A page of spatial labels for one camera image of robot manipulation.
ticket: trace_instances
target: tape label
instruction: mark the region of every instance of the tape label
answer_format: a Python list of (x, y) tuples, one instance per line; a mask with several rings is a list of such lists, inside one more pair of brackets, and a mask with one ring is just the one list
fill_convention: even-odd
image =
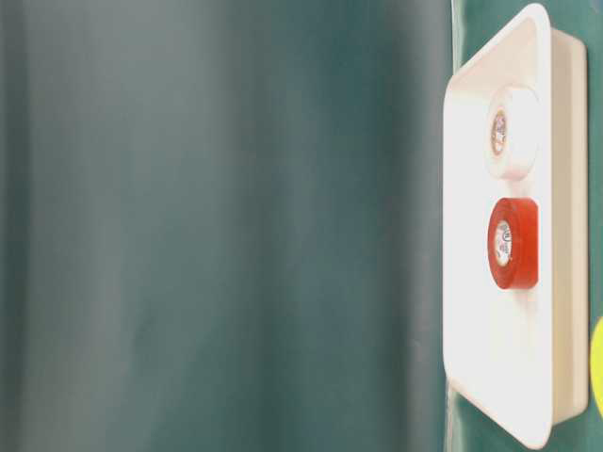
[(507, 138), (507, 118), (503, 110), (499, 110), (492, 123), (491, 145), (494, 155), (501, 155)]
[(500, 266), (506, 266), (511, 259), (511, 248), (513, 246), (513, 237), (509, 223), (504, 219), (498, 224), (494, 235), (494, 249), (497, 256), (497, 262)]

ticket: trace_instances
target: yellow object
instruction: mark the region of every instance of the yellow object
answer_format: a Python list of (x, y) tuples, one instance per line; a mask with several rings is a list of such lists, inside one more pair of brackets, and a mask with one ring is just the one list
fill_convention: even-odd
[(603, 416), (603, 319), (599, 319), (593, 331), (591, 343), (591, 382), (596, 406)]

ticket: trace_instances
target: green curtain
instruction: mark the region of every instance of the green curtain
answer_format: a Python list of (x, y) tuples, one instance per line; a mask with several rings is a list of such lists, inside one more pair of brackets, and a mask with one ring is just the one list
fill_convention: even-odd
[[(454, 65), (470, 59), (503, 25), (531, 1), (453, 0)], [(603, 157), (600, 147), (603, 130), (601, 83), (603, 79), (603, 1), (548, 0), (541, 2), (547, 9), (552, 25), (582, 40), (588, 53), (589, 91), (589, 240), (590, 240), (590, 325), (591, 329), (603, 315), (600, 278), (603, 260)], [(459, 395), (450, 395), (446, 450), (449, 452), (511, 452), (527, 451), (511, 435)], [(554, 427), (545, 451), (598, 452), (603, 450), (603, 420), (595, 401), (586, 413)]]
[(442, 450), (450, 23), (0, 0), (3, 449)]

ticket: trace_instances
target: roll of electrical tape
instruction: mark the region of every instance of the roll of electrical tape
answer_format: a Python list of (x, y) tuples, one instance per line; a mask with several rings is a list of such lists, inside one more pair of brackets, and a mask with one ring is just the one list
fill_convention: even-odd
[(502, 198), (488, 225), (488, 263), (501, 289), (538, 282), (538, 206), (529, 198)]
[(488, 109), (485, 160), (497, 178), (520, 180), (531, 170), (540, 129), (538, 99), (531, 89), (498, 90)]

